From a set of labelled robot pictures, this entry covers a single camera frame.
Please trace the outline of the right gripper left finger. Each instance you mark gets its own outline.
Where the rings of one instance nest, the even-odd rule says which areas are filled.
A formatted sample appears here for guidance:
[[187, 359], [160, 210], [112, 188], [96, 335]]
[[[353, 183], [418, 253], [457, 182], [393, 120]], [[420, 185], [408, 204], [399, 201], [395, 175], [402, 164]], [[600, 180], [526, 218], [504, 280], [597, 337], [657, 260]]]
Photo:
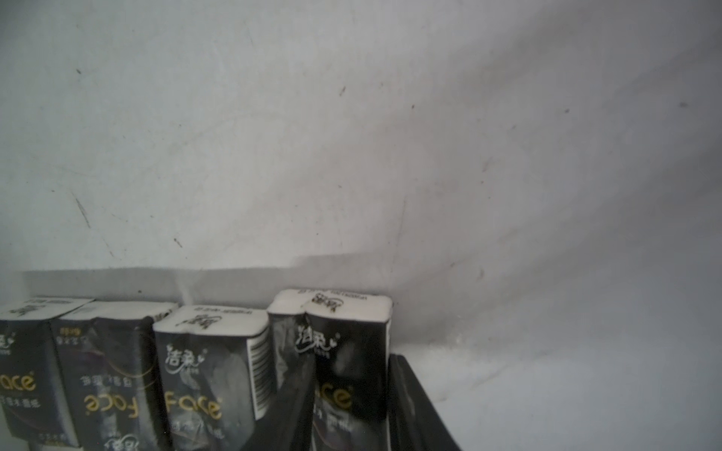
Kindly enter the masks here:
[[287, 374], [270, 409], [259, 421], [242, 451], [310, 450], [314, 389], [315, 358], [304, 355]]

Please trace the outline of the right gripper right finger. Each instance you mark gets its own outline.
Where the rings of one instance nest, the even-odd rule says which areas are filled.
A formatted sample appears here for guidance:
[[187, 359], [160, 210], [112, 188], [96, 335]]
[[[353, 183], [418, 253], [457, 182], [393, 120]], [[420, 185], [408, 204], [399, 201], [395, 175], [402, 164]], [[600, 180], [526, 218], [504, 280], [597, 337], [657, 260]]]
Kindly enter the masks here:
[[393, 451], [460, 451], [407, 359], [389, 356], [389, 441]]

